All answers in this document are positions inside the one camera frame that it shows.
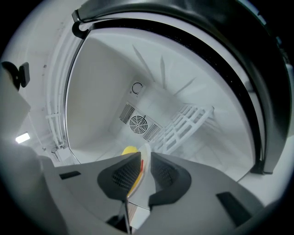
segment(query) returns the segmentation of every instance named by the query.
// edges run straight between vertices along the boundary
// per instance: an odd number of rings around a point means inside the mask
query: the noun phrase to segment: yellow object
[[[135,152],[138,152],[138,150],[137,150],[136,147],[134,147],[134,146],[127,146],[127,147],[124,149],[122,155],[124,155],[124,154],[128,154],[128,153],[135,153]]]
[[[136,181],[134,182],[132,188],[130,189],[130,191],[129,191],[127,197],[128,197],[128,196],[130,195],[130,193],[134,190],[134,188],[136,188],[138,182],[140,181],[140,179],[141,179],[141,177],[142,177],[142,174],[143,174],[143,172],[141,171],[140,174],[139,174],[139,176],[138,176],[138,178],[137,178]]]
[[[124,154],[128,154],[128,153],[135,153],[135,152],[138,152],[138,149],[137,149],[136,147],[134,147],[134,146],[127,146],[127,147],[124,149],[122,155],[124,155]],[[128,193],[127,196],[129,196],[130,193],[134,190],[134,188],[136,188],[138,182],[139,182],[140,179],[141,179],[142,173],[143,173],[143,172],[141,171],[140,174],[138,175],[138,178],[137,178],[136,181],[134,182],[134,184],[133,184],[132,188],[130,189],[130,191],[129,191],[129,193]]]

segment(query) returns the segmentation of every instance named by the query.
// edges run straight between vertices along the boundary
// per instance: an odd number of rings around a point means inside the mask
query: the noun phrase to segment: circular vent grille
[[[144,133],[148,128],[145,116],[133,116],[130,120],[130,128],[137,134]]]

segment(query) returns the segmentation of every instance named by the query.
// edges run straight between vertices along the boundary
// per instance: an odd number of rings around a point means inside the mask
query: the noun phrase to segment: black rectangular slot
[[[251,218],[249,212],[231,193],[224,192],[216,196],[237,227]]]
[[[68,178],[71,178],[71,177],[74,177],[74,176],[77,176],[77,175],[80,175],[81,173],[78,172],[78,171],[72,171],[72,172],[67,172],[67,173],[63,173],[63,174],[60,174],[60,178],[61,179],[68,179]]]

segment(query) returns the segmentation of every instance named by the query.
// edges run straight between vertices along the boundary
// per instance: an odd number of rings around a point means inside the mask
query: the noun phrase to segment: light
[[[28,133],[26,132],[26,133],[18,136],[17,138],[15,138],[15,140],[16,140],[17,143],[20,144],[20,143],[25,142],[26,140],[29,140],[29,138],[30,137],[29,137]]]

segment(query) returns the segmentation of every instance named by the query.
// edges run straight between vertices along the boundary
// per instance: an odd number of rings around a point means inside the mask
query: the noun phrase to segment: fan vent
[[[145,120],[145,116],[133,116],[130,120],[130,128],[137,134],[142,134],[147,131],[148,124]]]
[[[161,128],[158,125],[152,125],[152,127],[146,132],[146,134],[143,136],[145,140],[150,142],[161,130]]]
[[[130,117],[132,116],[134,111],[135,111],[135,109],[131,105],[126,104],[124,107],[124,110],[122,111],[121,115],[119,116],[120,120],[122,120],[123,123],[127,124],[128,120],[130,119]]]

